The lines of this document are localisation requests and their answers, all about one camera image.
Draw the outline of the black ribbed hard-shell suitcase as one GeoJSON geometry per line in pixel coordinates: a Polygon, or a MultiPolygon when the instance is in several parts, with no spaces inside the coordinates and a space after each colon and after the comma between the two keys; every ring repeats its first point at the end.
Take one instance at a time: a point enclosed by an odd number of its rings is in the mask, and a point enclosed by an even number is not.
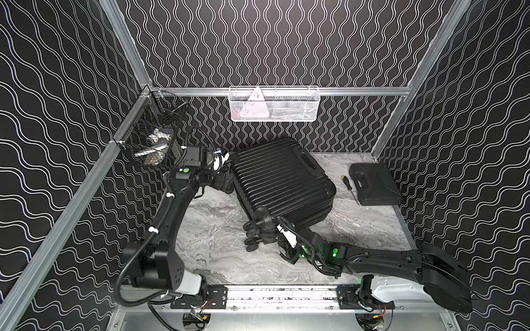
{"type": "Polygon", "coordinates": [[[280,239],[278,219],[296,228],[320,223],[331,212],[334,182],[296,140],[276,139],[230,155],[230,175],[240,205],[247,251],[280,239]]]}

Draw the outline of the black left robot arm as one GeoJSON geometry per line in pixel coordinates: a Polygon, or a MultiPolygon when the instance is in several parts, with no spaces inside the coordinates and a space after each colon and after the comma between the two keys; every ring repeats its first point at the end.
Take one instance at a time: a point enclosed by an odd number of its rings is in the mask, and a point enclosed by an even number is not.
{"type": "Polygon", "coordinates": [[[233,192],[228,158],[229,152],[223,148],[187,146],[163,175],[164,194],[151,226],[139,241],[124,249],[125,264],[114,289],[121,306],[167,304],[178,295],[193,305],[207,300],[206,280],[186,269],[175,247],[190,203],[202,197],[207,186],[226,194],[233,192]]]}

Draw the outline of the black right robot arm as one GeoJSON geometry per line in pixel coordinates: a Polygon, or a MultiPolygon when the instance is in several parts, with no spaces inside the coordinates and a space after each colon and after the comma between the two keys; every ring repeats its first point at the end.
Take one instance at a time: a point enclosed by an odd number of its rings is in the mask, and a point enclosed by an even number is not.
{"type": "Polygon", "coordinates": [[[345,271],[396,277],[422,286],[425,294],[447,310],[463,314],[473,310],[468,270],[436,245],[423,244],[408,251],[368,249],[326,241],[308,228],[296,228],[284,217],[275,223],[287,238],[288,248],[282,257],[290,263],[303,256],[319,273],[335,278],[345,271]]]}

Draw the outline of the silver items in black basket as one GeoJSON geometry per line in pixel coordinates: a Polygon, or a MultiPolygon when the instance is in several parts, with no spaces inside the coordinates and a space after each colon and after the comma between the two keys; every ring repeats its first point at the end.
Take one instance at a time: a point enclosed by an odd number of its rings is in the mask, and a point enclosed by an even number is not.
{"type": "Polygon", "coordinates": [[[147,146],[135,152],[133,156],[143,161],[144,166],[160,165],[168,152],[173,131],[170,128],[156,128],[146,138],[147,146]]]}

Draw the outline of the pink triangular card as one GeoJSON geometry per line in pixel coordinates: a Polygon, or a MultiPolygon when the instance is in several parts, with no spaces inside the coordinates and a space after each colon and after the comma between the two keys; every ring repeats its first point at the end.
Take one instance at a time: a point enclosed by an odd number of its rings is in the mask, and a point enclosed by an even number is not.
{"type": "Polygon", "coordinates": [[[239,116],[244,121],[258,121],[270,117],[262,88],[254,88],[248,99],[243,103],[239,116]]]}

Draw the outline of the black plastic tool case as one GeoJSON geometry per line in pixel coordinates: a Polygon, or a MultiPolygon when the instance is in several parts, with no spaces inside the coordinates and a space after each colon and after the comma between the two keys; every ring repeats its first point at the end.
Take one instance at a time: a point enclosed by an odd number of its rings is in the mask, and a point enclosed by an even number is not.
{"type": "Polygon", "coordinates": [[[351,164],[349,176],[363,206],[398,205],[403,195],[384,164],[351,164]]]}

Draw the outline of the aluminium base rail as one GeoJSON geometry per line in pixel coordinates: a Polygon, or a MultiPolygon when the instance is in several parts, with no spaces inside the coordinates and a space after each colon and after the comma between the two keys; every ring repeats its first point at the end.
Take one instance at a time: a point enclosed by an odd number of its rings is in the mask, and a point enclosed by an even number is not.
{"type": "Polygon", "coordinates": [[[459,330],[454,313],[426,300],[363,308],[352,286],[212,285],[198,308],[183,299],[119,307],[107,330],[459,330]]]}

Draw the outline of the black handled screwdriver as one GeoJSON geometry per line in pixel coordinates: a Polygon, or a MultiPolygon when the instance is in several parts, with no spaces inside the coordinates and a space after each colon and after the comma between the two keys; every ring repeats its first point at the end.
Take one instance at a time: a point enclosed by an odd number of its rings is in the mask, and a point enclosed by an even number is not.
{"type": "Polygon", "coordinates": [[[345,175],[342,176],[342,182],[344,183],[344,185],[346,186],[346,189],[350,192],[351,196],[353,197],[353,201],[355,201],[355,203],[357,205],[360,205],[358,200],[357,200],[357,197],[356,197],[356,194],[354,193],[353,191],[353,187],[349,181],[349,178],[345,175]]]}

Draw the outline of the aluminium frame crossbar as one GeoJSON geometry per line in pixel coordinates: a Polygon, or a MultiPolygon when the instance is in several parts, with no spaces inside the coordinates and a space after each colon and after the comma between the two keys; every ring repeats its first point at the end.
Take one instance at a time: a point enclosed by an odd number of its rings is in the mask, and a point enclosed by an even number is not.
{"type": "MultiPolygon", "coordinates": [[[[230,88],[160,88],[151,87],[153,92],[169,92],[179,97],[228,97],[230,90],[253,90],[253,86],[233,86],[230,88]]],[[[411,92],[409,87],[317,87],[317,86],[262,86],[286,95],[289,92],[316,91],[321,97],[358,97],[358,96],[398,96],[405,97],[411,92]]]]}

